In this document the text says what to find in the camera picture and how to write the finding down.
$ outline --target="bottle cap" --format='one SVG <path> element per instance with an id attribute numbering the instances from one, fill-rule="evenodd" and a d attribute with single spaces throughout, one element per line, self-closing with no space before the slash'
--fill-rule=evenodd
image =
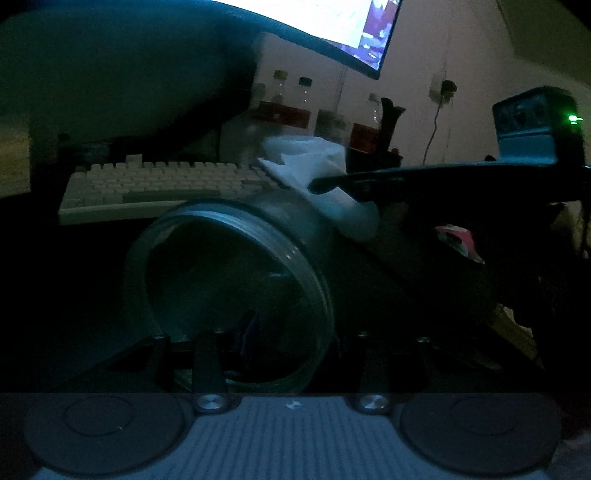
<path id="1" fill-rule="evenodd" d="M 276 70 L 273 78 L 275 80 L 287 80 L 287 72 L 285 70 Z"/>
<path id="2" fill-rule="evenodd" d="M 309 79 L 308 77 L 300 77 L 299 84 L 303 87 L 310 87 L 312 86 L 312 79 Z"/>

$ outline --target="white keyboard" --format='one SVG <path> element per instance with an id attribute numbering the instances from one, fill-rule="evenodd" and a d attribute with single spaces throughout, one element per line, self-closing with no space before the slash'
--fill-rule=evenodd
<path id="1" fill-rule="evenodd" d="M 278 188 L 261 169 L 231 163 L 95 164 L 90 171 L 72 174 L 59 217 L 62 225 L 154 218 L 188 200 L 237 199 Z"/>

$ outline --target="computer screen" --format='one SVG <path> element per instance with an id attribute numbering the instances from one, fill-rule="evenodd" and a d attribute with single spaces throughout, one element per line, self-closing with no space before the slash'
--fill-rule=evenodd
<path id="1" fill-rule="evenodd" d="M 343 61 L 377 78 L 392 36 L 401 0 L 214 0 L 289 25 L 322 39 L 354 59 Z M 355 65 L 362 63 L 365 67 Z"/>

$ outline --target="ceiling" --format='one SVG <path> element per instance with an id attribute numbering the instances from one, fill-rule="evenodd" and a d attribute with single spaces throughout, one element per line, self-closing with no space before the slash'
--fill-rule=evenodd
<path id="1" fill-rule="evenodd" d="M 518 58 L 591 86 L 591 28 L 562 4 L 571 3 L 589 22 L 591 15 L 578 7 L 580 0 L 496 1 Z"/>
<path id="2" fill-rule="evenodd" d="M 591 30 L 591 10 L 587 2 L 581 0 L 559 0 L 566 8 L 568 8 L 575 17 L 581 20 L 584 25 Z"/>

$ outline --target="speaker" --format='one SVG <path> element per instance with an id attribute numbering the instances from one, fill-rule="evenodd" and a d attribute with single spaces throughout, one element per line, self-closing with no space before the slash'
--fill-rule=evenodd
<path id="1" fill-rule="evenodd" d="M 584 140 L 577 103 L 570 92 L 543 86 L 492 108 L 499 162 L 581 167 Z"/>

